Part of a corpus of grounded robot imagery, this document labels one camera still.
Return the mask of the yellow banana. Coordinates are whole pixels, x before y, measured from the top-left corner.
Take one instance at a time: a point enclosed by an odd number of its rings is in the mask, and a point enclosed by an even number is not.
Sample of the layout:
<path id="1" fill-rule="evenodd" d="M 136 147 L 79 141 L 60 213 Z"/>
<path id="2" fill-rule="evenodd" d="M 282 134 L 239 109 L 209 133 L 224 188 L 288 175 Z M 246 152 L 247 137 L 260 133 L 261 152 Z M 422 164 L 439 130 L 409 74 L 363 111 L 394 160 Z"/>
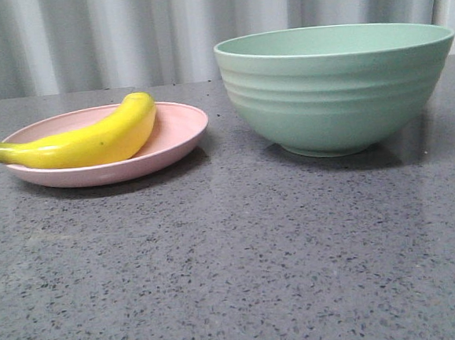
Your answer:
<path id="1" fill-rule="evenodd" d="M 26 144 L 0 142 L 0 163 L 39 169 L 67 169 L 117 163 L 132 157 L 148 141 L 156 119 L 149 93 L 131 93 L 93 125 Z"/>

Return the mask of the pink plate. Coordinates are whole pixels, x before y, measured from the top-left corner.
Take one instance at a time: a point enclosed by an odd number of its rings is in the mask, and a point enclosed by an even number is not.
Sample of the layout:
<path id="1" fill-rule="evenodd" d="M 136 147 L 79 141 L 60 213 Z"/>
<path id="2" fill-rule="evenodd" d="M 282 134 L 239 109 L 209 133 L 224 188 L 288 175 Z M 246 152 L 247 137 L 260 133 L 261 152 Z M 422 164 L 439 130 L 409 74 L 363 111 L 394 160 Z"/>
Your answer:
<path id="1" fill-rule="evenodd" d="M 6 141 L 25 143 L 75 130 L 95 123 L 117 107 L 116 104 L 110 104 L 56 115 L 16 131 Z M 157 102 L 156 113 L 149 141 L 126 161 L 57 170 L 32 169 L 20 165 L 8 165 L 6 169 L 23 181 L 54 188 L 116 184 L 152 174 L 189 154 L 204 135 L 209 122 L 205 112 L 187 104 Z"/>

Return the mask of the green ribbed bowl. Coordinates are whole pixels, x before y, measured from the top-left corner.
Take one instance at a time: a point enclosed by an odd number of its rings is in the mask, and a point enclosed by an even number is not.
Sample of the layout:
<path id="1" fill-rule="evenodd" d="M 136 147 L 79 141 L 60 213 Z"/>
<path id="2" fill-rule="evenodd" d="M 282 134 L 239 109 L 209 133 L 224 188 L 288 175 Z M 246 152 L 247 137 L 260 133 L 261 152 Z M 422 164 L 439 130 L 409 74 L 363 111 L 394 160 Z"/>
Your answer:
<path id="1" fill-rule="evenodd" d="M 453 43 L 447 27 L 342 24 L 245 35 L 215 46 L 229 99 L 295 154 L 358 153 L 423 110 Z"/>

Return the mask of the white pleated curtain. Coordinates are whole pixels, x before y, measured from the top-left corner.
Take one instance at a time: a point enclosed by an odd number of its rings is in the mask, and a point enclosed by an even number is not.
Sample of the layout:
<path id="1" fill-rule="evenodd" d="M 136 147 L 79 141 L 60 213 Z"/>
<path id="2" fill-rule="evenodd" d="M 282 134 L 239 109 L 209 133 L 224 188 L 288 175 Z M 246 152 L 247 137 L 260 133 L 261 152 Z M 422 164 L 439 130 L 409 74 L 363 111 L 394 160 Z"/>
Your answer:
<path id="1" fill-rule="evenodd" d="M 372 22 L 455 33 L 455 0 L 0 0 L 0 99 L 204 82 L 223 40 Z"/>

